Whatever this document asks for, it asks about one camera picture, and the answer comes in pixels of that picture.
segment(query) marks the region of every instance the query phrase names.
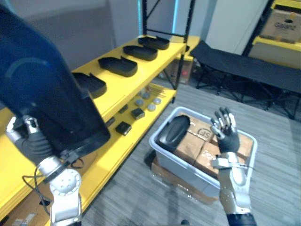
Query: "white plastic bin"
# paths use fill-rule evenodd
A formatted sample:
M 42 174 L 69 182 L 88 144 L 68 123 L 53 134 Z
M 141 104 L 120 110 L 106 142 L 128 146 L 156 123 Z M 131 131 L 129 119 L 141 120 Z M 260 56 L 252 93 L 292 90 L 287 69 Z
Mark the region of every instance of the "white plastic bin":
M 203 171 L 200 171 L 199 169 L 180 159 L 173 153 L 163 149 L 155 142 L 159 132 L 165 127 L 168 122 L 171 122 L 174 117 L 179 116 L 179 113 L 185 113 L 206 123 L 211 123 L 210 118 L 205 115 L 202 115 L 185 107 L 177 107 L 173 110 L 170 116 L 166 118 L 166 120 L 161 124 L 157 131 L 152 134 L 152 136 L 150 137 L 150 145 L 156 151 L 158 162 L 162 167 L 174 173 L 190 185 L 194 186 L 205 195 L 209 197 L 218 196 L 220 191 L 220 183 L 218 180 L 204 173 Z M 246 164 L 249 166 L 249 168 L 246 169 L 247 183 L 249 187 L 257 150 L 257 141 L 254 137 L 245 132 L 242 132 L 240 130 L 238 130 L 238 132 L 253 140 L 251 155 L 246 160 Z

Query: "yellow shelf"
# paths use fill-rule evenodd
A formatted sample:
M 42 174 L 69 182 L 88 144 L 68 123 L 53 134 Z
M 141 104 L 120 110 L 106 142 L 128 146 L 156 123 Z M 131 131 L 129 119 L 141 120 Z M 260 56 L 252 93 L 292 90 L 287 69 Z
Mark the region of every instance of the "yellow shelf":
M 179 36 L 172 36 L 170 38 L 170 41 L 172 42 L 183 42 L 184 38 L 179 37 Z M 184 60 L 186 61 L 193 61 L 193 56 L 190 56 L 190 52 L 198 45 L 198 43 L 200 42 L 201 38 L 199 36 L 188 36 L 187 39 L 187 45 L 190 47 L 189 50 L 187 52 L 185 52 L 184 55 Z
M 137 39 L 125 45 L 137 45 Z M 98 59 L 77 68 L 74 72 L 93 73 L 107 84 L 104 95 L 94 99 L 94 103 L 105 121 L 108 121 L 121 107 L 145 87 L 173 59 L 185 50 L 183 43 L 170 43 L 168 49 L 158 50 L 158 56 L 153 61 L 144 61 L 123 53 L 118 47 L 101 57 L 124 56 L 138 63 L 138 71 L 132 77 L 126 78 L 100 68 Z M 0 186 L 0 220 L 2 220 L 31 191 L 21 179 L 22 175 L 32 175 L 35 166 L 27 160 L 5 135 L 5 128 L 12 113 L 8 109 L 0 110 L 0 180 L 5 181 Z
M 275 0 L 272 4 L 271 8 L 275 8 L 276 5 L 301 9 L 301 2 L 294 1 L 294 0 Z
M 121 163 L 130 154 L 132 149 L 150 128 L 157 117 L 162 113 L 165 107 L 170 103 L 175 96 L 176 91 L 164 88 L 159 85 L 150 84 L 151 88 L 160 90 L 159 95 L 151 95 L 149 100 L 146 100 L 142 108 L 145 116 L 141 119 L 134 120 L 131 116 L 131 110 L 137 108 L 134 104 L 135 100 L 141 97 L 134 97 L 128 103 L 128 109 L 122 113 L 115 115 L 116 121 L 109 127 L 111 139 L 103 147 L 97 150 L 96 160 L 92 163 L 89 169 L 82 177 L 82 184 L 80 186 L 80 195 L 82 200 L 83 211 L 89 206 L 91 201 L 96 197 L 99 191 L 107 183 L 110 177 L 118 169 Z M 162 102 L 156 106 L 156 110 L 150 112 L 147 110 L 148 104 L 152 102 L 155 97 L 159 97 Z M 123 136 L 115 131 L 116 126 L 125 121 L 132 126 L 130 132 Z
M 138 45 L 137 39 L 126 45 Z M 107 91 L 104 95 L 94 99 L 102 118 L 108 121 L 120 108 L 122 108 L 138 91 L 151 82 L 175 57 L 185 50 L 183 43 L 170 43 L 168 49 L 158 50 L 158 56 L 153 61 L 144 61 L 123 53 L 122 47 L 118 47 L 101 57 L 127 57 L 138 63 L 138 71 L 132 77 L 123 77 L 100 68 L 98 59 L 77 68 L 74 72 L 92 73 L 97 78 L 107 83 Z
M 301 51 L 301 43 L 300 42 L 297 42 L 295 44 L 291 44 L 291 43 L 282 42 L 282 41 L 265 39 L 265 38 L 261 38 L 259 36 L 257 36 L 254 39 L 253 45 L 255 45 L 256 42 L 261 42 L 261 43 L 265 43 L 265 44 L 269 44 L 269 45 L 273 45 L 273 46 L 279 46 L 279 47 L 282 47 L 282 48 L 287 48 L 287 49 L 291 49 L 291 50 L 295 50 L 295 51 Z

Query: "black cot fabric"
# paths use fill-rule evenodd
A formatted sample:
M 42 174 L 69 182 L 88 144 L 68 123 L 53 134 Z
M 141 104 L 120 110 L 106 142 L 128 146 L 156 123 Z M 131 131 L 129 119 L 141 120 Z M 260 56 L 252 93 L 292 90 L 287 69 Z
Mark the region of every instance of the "black cot fabric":
M 301 70 L 213 49 L 201 41 L 191 55 L 216 70 L 301 93 Z

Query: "sf logo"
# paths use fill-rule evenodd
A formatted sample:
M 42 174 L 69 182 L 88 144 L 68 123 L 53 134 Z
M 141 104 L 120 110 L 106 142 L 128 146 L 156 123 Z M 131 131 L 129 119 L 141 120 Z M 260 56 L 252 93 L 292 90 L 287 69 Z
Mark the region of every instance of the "sf logo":
M 201 128 L 198 130 L 198 134 L 203 136 L 204 138 L 209 138 L 211 135 L 211 130 Z

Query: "floor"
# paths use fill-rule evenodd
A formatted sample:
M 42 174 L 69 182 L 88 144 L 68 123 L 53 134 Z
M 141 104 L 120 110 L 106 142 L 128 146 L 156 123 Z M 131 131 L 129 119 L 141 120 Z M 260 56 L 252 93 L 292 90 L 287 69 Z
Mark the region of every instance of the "floor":
M 202 70 L 195 70 L 195 73 L 191 74 L 190 80 L 189 80 L 189 85 L 192 87 L 196 87 L 200 74 L 201 74 Z M 223 74 L 219 73 L 219 72 L 212 72 L 213 74 L 215 74 L 215 76 L 219 76 L 220 78 L 223 76 Z M 200 86 L 204 86 L 204 85 L 209 85 L 212 84 L 212 78 L 210 76 L 205 76 L 202 80 L 202 82 L 200 83 Z M 243 93 L 243 89 L 244 89 L 244 84 L 243 83 L 237 83 L 235 84 L 234 82 L 226 82 L 226 85 L 231 88 L 231 91 L 238 97 L 241 98 L 241 94 Z M 209 92 L 209 93 L 213 93 L 216 94 L 217 93 L 217 89 L 212 86 L 209 85 L 208 87 L 204 87 L 201 88 L 202 90 Z M 275 94 L 278 94 L 280 89 L 277 88 L 273 88 L 273 87 L 269 87 L 268 86 L 269 91 L 274 92 Z M 222 91 L 219 94 L 222 97 L 226 97 L 226 98 L 230 98 L 230 99 L 234 99 L 234 97 L 231 95 L 231 93 L 226 90 L 226 89 L 222 89 Z M 248 84 L 248 89 L 246 90 L 246 95 L 244 97 L 244 101 L 254 101 L 254 100 L 260 100 L 260 99 L 266 99 L 267 94 L 262 90 L 262 88 L 260 88 L 258 86 L 258 84 L 256 83 L 249 83 Z M 283 110 L 283 108 L 281 107 L 281 104 L 285 104 L 285 106 L 287 107 L 287 109 L 289 110 L 289 112 L 291 114 L 293 114 L 295 106 L 296 106 L 296 102 L 297 102 L 297 97 L 293 97 L 290 101 L 286 101 L 284 102 L 276 102 L 273 105 L 270 106 L 269 108 L 269 112 L 272 112 L 274 114 L 278 114 L 281 116 L 285 116 L 288 117 L 288 114 Z M 252 103 L 248 103 L 248 105 L 250 106 L 254 106 L 260 109 L 265 109 L 266 108 L 266 102 L 263 101 L 255 101 Z M 299 104 L 297 105 L 297 111 L 296 111 L 296 115 L 295 115 L 295 120 L 298 122 L 301 122 L 301 102 L 299 102 Z
M 220 106 L 235 114 L 239 129 L 253 135 L 258 150 L 251 181 L 253 214 L 259 226 L 301 225 L 301 124 L 286 117 L 221 96 L 180 85 L 170 104 L 83 217 L 84 226 L 155 226 L 179 224 L 225 226 L 219 202 L 207 205 L 154 179 L 145 158 L 150 135 L 178 106 L 211 116 Z

